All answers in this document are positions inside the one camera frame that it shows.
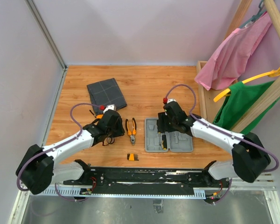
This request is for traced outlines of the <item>grey plastic tool case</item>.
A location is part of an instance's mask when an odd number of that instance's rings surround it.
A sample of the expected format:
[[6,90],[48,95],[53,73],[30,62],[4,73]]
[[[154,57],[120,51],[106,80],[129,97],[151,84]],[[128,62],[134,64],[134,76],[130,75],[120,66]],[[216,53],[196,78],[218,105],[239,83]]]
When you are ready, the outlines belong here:
[[[145,127],[145,151],[147,153],[191,153],[193,152],[192,137],[178,131],[159,133],[157,130],[157,118],[147,118],[144,123]],[[167,137],[167,150],[161,147],[161,136]]]

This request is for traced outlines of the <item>orange black pliers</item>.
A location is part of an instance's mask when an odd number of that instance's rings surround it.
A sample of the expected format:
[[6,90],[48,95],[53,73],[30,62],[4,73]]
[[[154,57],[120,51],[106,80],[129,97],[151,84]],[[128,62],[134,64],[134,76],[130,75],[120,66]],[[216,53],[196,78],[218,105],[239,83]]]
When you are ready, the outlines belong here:
[[136,133],[137,133],[137,124],[136,124],[135,118],[132,118],[132,122],[133,122],[133,129],[130,130],[130,128],[129,128],[129,120],[126,119],[125,120],[125,128],[126,128],[126,131],[127,131],[127,135],[130,138],[131,144],[135,145],[135,141],[136,141],[135,136],[136,136]]

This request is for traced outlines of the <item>black yellow slim screwdriver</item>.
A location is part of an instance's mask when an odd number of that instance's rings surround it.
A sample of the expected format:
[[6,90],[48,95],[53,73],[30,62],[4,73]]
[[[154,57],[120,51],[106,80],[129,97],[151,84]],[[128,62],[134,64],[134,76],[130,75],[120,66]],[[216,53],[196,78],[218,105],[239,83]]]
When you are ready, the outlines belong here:
[[163,150],[167,150],[167,137],[165,134],[161,136],[161,147]]

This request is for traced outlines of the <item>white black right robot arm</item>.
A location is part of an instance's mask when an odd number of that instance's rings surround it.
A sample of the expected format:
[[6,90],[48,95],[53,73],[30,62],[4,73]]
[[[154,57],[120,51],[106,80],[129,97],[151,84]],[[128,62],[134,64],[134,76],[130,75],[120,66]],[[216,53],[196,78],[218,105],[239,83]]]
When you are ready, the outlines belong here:
[[180,132],[193,138],[205,140],[228,152],[229,161],[212,161],[202,171],[202,181],[212,187],[224,178],[239,177],[253,183],[271,163],[257,135],[247,135],[218,127],[199,115],[190,114],[174,99],[164,100],[164,111],[158,114],[158,131]]

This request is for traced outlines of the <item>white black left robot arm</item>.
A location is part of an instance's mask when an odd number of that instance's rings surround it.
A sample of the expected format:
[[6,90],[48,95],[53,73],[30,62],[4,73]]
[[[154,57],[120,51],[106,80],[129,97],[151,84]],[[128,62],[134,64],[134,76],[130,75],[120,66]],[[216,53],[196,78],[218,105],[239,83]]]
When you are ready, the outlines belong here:
[[34,144],[29,147],[16,170],[17,187],[37,195],[49,185],[59,182],[89,184],[91,169],[85,162],[61,162],[77,152],[105,143],[108,138],[121,137],[124,134],[120,114],[107,110],[97,122],[84,126],[79,132],[60,142],[44,147]]

